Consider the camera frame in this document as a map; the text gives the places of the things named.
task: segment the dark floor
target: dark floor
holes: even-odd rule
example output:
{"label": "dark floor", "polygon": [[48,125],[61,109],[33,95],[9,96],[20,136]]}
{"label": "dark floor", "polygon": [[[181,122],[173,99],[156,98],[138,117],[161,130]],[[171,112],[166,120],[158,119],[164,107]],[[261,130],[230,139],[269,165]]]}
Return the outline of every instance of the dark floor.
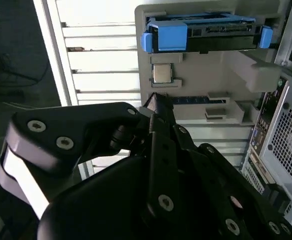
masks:
{"label": "dark floor", "polygon": [[[16,111],[25,111],[8,104],[15,105],[13,103],[17,102],[35,108],[60,105],[50,65],[45,71],[49,64],[48,57],[31,0],[0,0],[0,57],[11,72],[36,79],[40,79],[46,72],[38,84],[28,87],[7,87],[7,85],[30,85],[34,84],[34,81],[0,73],[1,150],[10,116]],[[9,94],[11,91],[19,91],[22,94],[11,97]],[[0,231],[0,239],[4,239],[4,236],[7,237],[5,239],[20,239],[25,229],[29,228],[30,224],[35,224],[34,214],[29,206],[1,188],[0,218],[6,226]]]}

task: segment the ventilation grille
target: ventilation grille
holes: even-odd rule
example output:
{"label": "ventilation grille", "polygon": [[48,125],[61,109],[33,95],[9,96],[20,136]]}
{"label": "ventilation grille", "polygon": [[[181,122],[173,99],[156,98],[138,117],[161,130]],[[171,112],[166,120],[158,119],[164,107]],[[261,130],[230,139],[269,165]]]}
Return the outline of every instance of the ventilation grille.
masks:
{"label": "ventilation grille", "polygon": [[288,214],[288,213],[290,212],[291,207],[292,207],[291,204],[289,204],[289,205],[287,206],[287,209],[286,209],[286,211],[285,211],[286,214]]}
{"label": "ventilation grille", "polygon": [[272,145],[273,154],[292,177],[292,110],[282,114]]}
{"label": "ventilation grille", "polygon": [[259,193],[264,192],[264,187],[261,185],[260,181],[258,180],[258,177],[254,173],[253,169],[251,168],[250,164],[248,163],[246,166],[246,170],[244,173],[244,177],[247,179],[247,181],[255,188]]}

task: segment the white panel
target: white panel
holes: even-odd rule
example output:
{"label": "white panel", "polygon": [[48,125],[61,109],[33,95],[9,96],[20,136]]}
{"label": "white panel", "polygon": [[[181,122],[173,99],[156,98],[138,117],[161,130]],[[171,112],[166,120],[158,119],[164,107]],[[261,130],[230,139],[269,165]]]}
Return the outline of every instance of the white panel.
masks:
{"label": "white panel", "polygon": [[127,156],[124,155],[116,155],[116,156],[103,156],[97,157],[91,160],[92,164],[97,167],[108,167],[121,159],[124,159]]}
{"label": "white panel", "polygon": [[69,92],[69,97],[71,101],[71,105],[78,105],[76,91],[74,87],[74,83],[72,80],[71,69],[68,61],[67,49],[64,41],[64,37],[61,30],[60,19],[58,15],[57,5],[55,1],[47,1],[47,5],[49,8],[49,13],[51,17],[51,23],[54,31],[54,37],[56,39],[57,48],[54,51],[58,51],[60,55],[61,65],[63,68],[64,78],[67,83],[67,88]]}
{"label": "white panel", "polygon": [[98,172],[100,172],[100,171],[102,171],[104,169],[105,169],[105,167],[94,167],[94,172],[96,174],[96,173],[98,173]]}
{"label": "white panel", "polygon": [[70,67],[83,72],[127,72],[138,70],[137,51],[69,52]]}
{"label": "white panel", "polygon": [[202,126],[187,127],[192,139],[248,139],[251,128],[247,127],[222,127],[222,126]]}
{"label": "white panel", "polygon": [[138,100],[140,101],[140,93],[79,93],[78,100]]}
{"label": "white panel", "polygon": [[136,27],[131,26],[83,26],[64,27],[64,37],[135,36]]}
{"label": "white panel", "polygon": [[135,22],[135,8],[140,1],[57,1],[59,17],[68,25],[76,23]]}
{"label": "white panel", "polygon": [[[116,103],[118,101],[116,100],[82,100],[79,101],[79,105],[90,105],[90,104],[110,104],[110,103]],[[135,108],[138,108],[141,106],[141,101],[139,100],[132,100],[132,101],[123,101],[126,102]]]}
{"label": "white panel", "polygon": [[70,37],[65,42],[66,47],[82,47],[85,51],[137,49],[135,36]]}
{"label": "white panel", "polygon": [[138,73],[79,73],[73,79],[81,92],[140,90]]}
{"label": "white panel", "polygon": [[66,87],[66,80],[60,62],[60,55],[58,53],[57,43],[55,42],[53,27],[52,24],[50,24],[51,20],[49,18],[49,11],[47,10],[47,3],[45,3],[44,1],[33,2],[38,17],[41,34],[43,36],[45,47],[47,50],[49,63],[55,80],[60,103],[63,107],[69,106],[71,105],[70,96],[64,89],[64,87]]}

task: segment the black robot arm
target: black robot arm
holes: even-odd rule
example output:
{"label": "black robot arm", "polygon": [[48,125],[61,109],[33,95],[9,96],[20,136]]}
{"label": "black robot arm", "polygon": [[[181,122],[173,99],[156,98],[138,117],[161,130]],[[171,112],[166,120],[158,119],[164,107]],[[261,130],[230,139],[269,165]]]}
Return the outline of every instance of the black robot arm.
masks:
{"label": "black robot arm", "polygon": [[[130,150],[82,181],[82,162]],[[196,147],[168,97],[16,113],[0,184],[32,206],[39,240],[292,239],[291,225],[210,144]]]}

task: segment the metal frame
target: metal frame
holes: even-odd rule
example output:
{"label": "metal frame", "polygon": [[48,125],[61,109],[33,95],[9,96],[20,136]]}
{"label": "metal frame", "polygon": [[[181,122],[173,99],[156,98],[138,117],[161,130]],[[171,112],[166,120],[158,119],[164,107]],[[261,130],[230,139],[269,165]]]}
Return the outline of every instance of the metal frame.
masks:
{"label": "metal frame", "polygon": [[34,0],[61,105],[78,105],[56,2]]}

